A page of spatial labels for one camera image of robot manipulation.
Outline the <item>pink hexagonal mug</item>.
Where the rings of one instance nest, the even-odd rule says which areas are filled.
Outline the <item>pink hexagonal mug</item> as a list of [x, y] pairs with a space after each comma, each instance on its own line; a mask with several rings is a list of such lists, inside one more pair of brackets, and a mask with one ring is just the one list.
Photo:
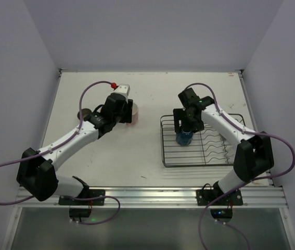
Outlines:
[[126, 123], [127, 126], [133, 126], [138, 122], [138, 106], [133, 103], [131, 123]]

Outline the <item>blue hexagonal mug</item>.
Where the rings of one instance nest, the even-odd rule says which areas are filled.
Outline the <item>blue hexagonal mug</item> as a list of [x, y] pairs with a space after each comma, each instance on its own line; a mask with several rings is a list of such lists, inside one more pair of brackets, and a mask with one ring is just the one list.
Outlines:
[[193, 139], [194, 133], [192, 131], [185, 131], [180, 129], [176, 134], [176, 142], [180, 146], [188, 146]]

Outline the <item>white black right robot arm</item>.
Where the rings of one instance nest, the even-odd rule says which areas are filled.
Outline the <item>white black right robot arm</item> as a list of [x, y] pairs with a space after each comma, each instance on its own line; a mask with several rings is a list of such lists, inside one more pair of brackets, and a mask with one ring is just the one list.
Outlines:
[[218, 105], [210, 96], [199, 97], [192, 88], [178, 95], [182, 108], [173, 110], [176, 142], [188, 146], [195, 133], [204, 125], [213, 127], [234, 149], [232, 170], [203, 195], [215, 199], [227, 192], [233, 193], [240, 185], [252, 181], [274, 166], [271, 140], [263, 133], [242, 125]]

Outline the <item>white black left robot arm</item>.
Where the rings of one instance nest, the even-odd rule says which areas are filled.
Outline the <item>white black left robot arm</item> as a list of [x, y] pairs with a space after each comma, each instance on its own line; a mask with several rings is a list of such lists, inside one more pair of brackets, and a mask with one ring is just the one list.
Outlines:
[[60, 177], [57, 170], [74, 154], [112, 131], [117, 123], [132, 121], [133, 100], [110, 94], [103, 105], [83, 115], [77, 128], [47, 147], [26, 149], [22, 154], [17, 182], [38, 201], [53, 195], [87, 199], [89, 186], [80, 178]]

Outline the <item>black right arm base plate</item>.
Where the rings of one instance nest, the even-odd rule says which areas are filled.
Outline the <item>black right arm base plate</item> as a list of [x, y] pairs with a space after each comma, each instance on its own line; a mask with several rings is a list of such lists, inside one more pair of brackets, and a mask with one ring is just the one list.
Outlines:
[[196, 200], [198, 206], [206, 206], [217, 199], [213, 206], [242, 206], [242, 194], [240, 190], [235, 190], [230, 194], [224, 195], [221, 189], [215, 184], [205, 184], [202, 188], [196, 190]]

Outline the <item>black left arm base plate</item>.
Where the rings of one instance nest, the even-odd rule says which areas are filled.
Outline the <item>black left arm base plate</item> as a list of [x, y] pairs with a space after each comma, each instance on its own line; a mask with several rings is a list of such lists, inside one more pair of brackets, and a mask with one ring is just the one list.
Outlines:
[[74, 199], [61, 196], [58, 204], [64, 206], [103, 206], [105, 195], [106, 191], [104, 189], [88, 189], [83, 190]]

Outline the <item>aluminium front rail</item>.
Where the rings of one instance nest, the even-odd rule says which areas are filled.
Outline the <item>aluminium front rail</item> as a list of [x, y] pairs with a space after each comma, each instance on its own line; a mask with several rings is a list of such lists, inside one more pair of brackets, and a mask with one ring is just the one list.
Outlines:
[[[122, 208], [203, 208], [199, 187], [92, 187], [101, 195], [116, 197]], [[211, 208], [286, 208], [284, 191], [273, 186], [247, 186]]]

